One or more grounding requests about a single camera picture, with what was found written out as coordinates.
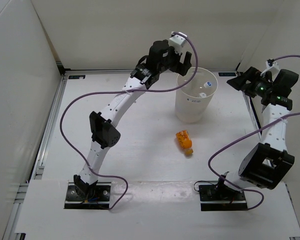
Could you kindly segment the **clear plastic bottle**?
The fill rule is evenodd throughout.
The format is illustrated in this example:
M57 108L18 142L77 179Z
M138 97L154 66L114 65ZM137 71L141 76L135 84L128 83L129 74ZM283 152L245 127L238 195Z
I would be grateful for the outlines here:
M210 82L210 81L207 81L203 84L203 87L206 89L206 90L211 90L213 88L213 84Z

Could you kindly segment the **white label lemon bottle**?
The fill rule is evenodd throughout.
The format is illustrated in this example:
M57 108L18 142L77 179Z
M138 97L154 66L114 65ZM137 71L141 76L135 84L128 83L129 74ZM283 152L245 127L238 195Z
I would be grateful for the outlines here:
M200 93L198 94L198 97L199 97L199 98L206 98L206 97L207 97L207 94L206 94L205 92L200 92Z

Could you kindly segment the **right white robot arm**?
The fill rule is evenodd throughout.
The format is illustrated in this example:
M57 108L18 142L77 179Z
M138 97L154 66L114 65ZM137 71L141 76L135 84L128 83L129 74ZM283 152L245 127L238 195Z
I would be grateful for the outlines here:
M293 166L295 158L286 146L288 122L283 117L292 110L293 101L288 96L298 79L297 73L287 69L260 71L250 67L227 81L249 97L261 97L263 124L269 127L262 131L260 142L243 159L238 172L226 172L218 179L214 193L220 200L253 186L273 190Z

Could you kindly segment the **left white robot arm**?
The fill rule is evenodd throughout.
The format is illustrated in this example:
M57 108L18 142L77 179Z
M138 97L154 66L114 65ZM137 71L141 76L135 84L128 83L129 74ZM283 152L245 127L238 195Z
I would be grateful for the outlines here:
M118 143L121 134L116 129L120 119L131 105L159 80L160 74L170 70L186 75L191 65L190 52L186 52L180 62L186 39L175 35L168 40L155 41L147 55L143 56L131 72L123 87L123 92L100 112L89 115L92 141L87 156L87 163L73 181L76 193L84 200L94 197L98 174L104 158L111 147Z

